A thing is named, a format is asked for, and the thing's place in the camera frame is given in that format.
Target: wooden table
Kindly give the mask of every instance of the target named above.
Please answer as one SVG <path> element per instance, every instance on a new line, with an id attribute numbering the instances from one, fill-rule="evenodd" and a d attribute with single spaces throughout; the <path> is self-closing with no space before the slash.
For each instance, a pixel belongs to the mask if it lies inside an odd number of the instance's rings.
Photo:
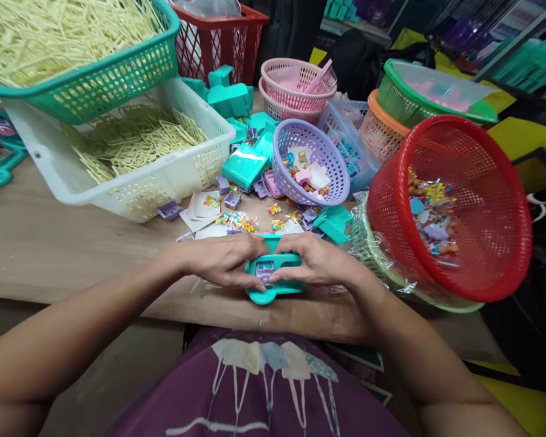
<path id="1" fill-rule="evenodd" d="M 254 112 L 263 110 L 255 93 Z M 14 180 L 0 188 L 0 297 L 54 303 L 107 277 L 152 258 L 163 246 L 188 232 L 181 218 L 159 217 L 139 225 L 95 206 L 58 202 L 32 159 L 14 170 Z M 187 206 L 189 199 L 182 202 Z M 270 229 L 272 198 L 243 196 L 239 210 Z M 285 201 L 280 202 L 288 212 Z M 463 358 L 504 362 L 505 358 L 479 314 L 450 314 L 410 303 Z M 352 297 L 324 289 L 275 299 L 266 307 L 252 303 L 242 290 L 211 286 L 185 277 L 143 314 L 154 319 L 193 322 L 240 330 L 291 331 L 306 337 L 372 344 Z"/>

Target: plastic basket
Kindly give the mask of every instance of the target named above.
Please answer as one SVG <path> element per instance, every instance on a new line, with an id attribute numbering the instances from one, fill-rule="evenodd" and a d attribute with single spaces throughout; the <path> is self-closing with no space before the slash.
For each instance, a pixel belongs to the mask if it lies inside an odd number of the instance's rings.
<path id="1" fill-rule="evenodd" d="M 440 178 L 457 199 L 454 221 L 459 268 L 436 262 L 420 237 L 408 201 L 408 168 Z M 495 141 L 474 123 L 452 115 L 425 120 L 370 186 L 368 216 L 393 258 L 445 290 L 476 302 L 516 291 L 531 254 L 531 225 L 522 184 Z"/>
<path id="2" fill-rule="evenodd" d="M 180 78 L 167 80 L 150 96 L 167 113 L 176 108 L 191 117 L 209 139 L 100 185 L 87 174 L 60 123 L 22 102 L 5 99 L 3 103 L 57 200 L 69 205 L 90 203 L 143 223 L 157 214 L 157 206 L 172 199 L 179 202 L 195 189 L 212 185 L 235 137 L 234 128 Z"/>
<path id="3" fill-rule="evenodd" d="M 330 192 L 319 200 L 305 191 L 292 177 L 283 163 L 290 147 L 309 147 L 312 151 L 310 164 L 325 166 L 332 181 Z M 291 200 L 302 205 L 339 205 L 348 197 L 350 178 L 344 158 L 334 143 L 317 127 L 303 120 L 290 119 L 279 123 L 273 135 L 273 178 L 277 187 Z"/>
<path id="4" fill-rule="evenodd" d="M 306 89 L 322 71 L 321 68 L 299 59 L 273 58 L 265 61 L 261 66 L 261 77 L 267 85 L 269 96 L 281 105 L 304 111 L 324 109 L 328 99 L 332 98 L 336 92 L 337 79 L 332 69 L 328 70 L 320 82 L 317 88 L 321 91 L 319 94 L 305 94 L 276 83 L 269 74 L 281 69 L 292 69 L 290 74 L 296 76 L 295 83 L 301 89 Z"/>
<path id="5" fill-rule="evenodd" d="M 271 96 L 269 96 L 269 89 L 266 87 L 267 84 L 263 78 L 259 79 L 259 91 L 261 92 L 261 96 L 263 96 L 265 112 L 267 112 L 271 118 L 276 121 L 283 121 L 289 118 L 298 118 L 299 120 L 304 120 L 311 124 L 317 124 L 320 116 L 322 115 L 323 109 L 313 111 L 291 109 L 290 107 L 274 101 Z"/>
<path id="6" fill-rule="evenodd" d="M 163 33 L 32 87 L 0 85 L 0 97 L 23 100 L 63 123 L 82 124 L 175 76 L 173 40 L 180 20 L 166 0 L 152 0 L 152 6 Z"/>
<path id="7" fill-rule="evenodd" d="M 364 210 L 366 209 L 366 205 L 367 200 L 362 205 Z M 405 288 L 413 282 L 399 273 L 393 266 L 392 261 L 380 249 L 378 241 L 374 238 L 374 233 L 366 214 L 359 214 L 355 217 L 350 232 L 350 243 L 358 261 L 363 263 L 383 283 L 391 281 L 397 286 Z M 412 287 L 412 293 L 422 301 L 450 313 L 473 313 L 479 311 L 484 306 L 484 303 L 462 299 L 461 297 L 451 295 L 445 290 L 437 290 L 437 292 L 438 294 L 444 293 L 445 295 L 434 298 L 432 296 L 433 287 L 429 290 L 423 290 L 418 284 Z"/>
<path id="8" fill-rule="evenodd" d="M 182 22 L 176 38 L 180 75 L 202 79 L 223 65 L 233 68 L 232 82 L 251 85 L 266 15 L 241 5 L 242 17 L 202 18 L 174 7 Z"/>
<path id="9" fill-rule="evenodd" d="M 368 155 L 360 140 L 359 128 L 368 111 L 368 103 L 348 99 L 328 102 L 319 127 L 338 147 L 350 176 L 350 192 L 368 188 L 380 167 Z"/>
<path id="10" fill-rule="evenodd" d="M 399 149 L 410 129 L 388 115 L 376 101 L 378 90 L 368 97 L 369 111 L 360 128 L 366 151 L 380 163 L 386 162 Z"/>
<path id="11" fill-rule="evenodd" d="M 397 72 L 397 68 L 400 68 L 400 66 L 411 66 L 413 68 L 426 70 L 427 72 L 449 76 L 442 72 L 427 69 L 426 67 L 413 66 L 412 64 L 403 61 L 397 61 L 395 59 L 387 60 L 384 65 L 386 75 L 380 83 L 377 102 L 388 115 L 393 117 L 400 124 L 406 127 L 414 127 L 421 121 L 432 117 L 433 115 L 441 114 L 459 115 L 481 125 L 492 125 L 497 123 L 497 114 L 484 100 L 479 100 L 474 103 L 469 108 L 468 112 L 459 112 L 436 104 L 421 96 L 421 94 L 410 88 Z"/>

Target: pink plastic basket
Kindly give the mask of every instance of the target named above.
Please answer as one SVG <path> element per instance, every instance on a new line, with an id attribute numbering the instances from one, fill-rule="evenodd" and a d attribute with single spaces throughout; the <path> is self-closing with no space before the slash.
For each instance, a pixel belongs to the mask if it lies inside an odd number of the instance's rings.
<path id="1" fill-rule="evenodd" d="M 285 80 L 278 83 L 269 75 L 271 72 L 286 69 Z M 269 96 L 276 102 L 298 110 L 317 110 L 326 106 L 337 88 L 337 79 L 333 70 L 329 70 L 323 77 L 315 94 L 305 94 L 295 88 L 305 90 L 316 78 L 321 68 L 299 59 L 273 58 L 265 61 L 261 66 L 261 77 L 265 80 Z"/>
<path id="2" fill-rule="evenodd" d="M 309 147 L 310 164 L 317 162 L 327 169 L 326 174 L 332 182 L 324 200 L 319 200 L 305 191 L 291 177 L 283 163 L 287 150 L 296 146 Z M 346 163 L 335 144 L 320 129 L 303 120 L 285 120 L 277 126 L 273 135 L 273 178 L 284 195 L 302 205 L 339 205 L 346 200 L 350 191 Z"/>
<path id="3" fill-rule="evenodd" d="M 259 91 L 261 92 L 263 100 L 265 101 L 265 112 L 267 112 L 267 114 L 277 121 L 287 120 L 288 118 L 298 118 L 299 120 L 305 120 L 311 124 L 317 124 L 320 116 L 322 115 L 323 108 L 325 107 L 324 104 L 324 107 L 321 109 L 304 111 L 292 109 L 278 103 L 274 101 L 271 96 L 269 96 L 269 88 L 267 87 L 267 84 L 263 78 L 259 80 Z"/>

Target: plastic bag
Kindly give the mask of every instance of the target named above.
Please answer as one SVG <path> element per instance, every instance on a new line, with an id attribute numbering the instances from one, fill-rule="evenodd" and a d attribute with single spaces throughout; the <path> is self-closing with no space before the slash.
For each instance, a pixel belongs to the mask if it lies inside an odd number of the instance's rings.
<path id="1" fill-rule="evenodd" d="M 170 4 L 202 18 L 241 17 L 237 0 L 168 0 Z"/>

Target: blue plastic basket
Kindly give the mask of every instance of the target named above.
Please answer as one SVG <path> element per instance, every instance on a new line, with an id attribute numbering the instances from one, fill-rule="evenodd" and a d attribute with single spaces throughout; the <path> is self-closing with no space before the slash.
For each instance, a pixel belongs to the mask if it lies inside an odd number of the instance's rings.
<path id="1" fill-rule="evenodd" d="M 362 191 L 380 168 L 370 157 L 360 139 L 360 125 L 368 111 L 368 102 L 348 99 L 329 101 L 317 127 L 338 147 L 350 176 L 350 192 Z"/>

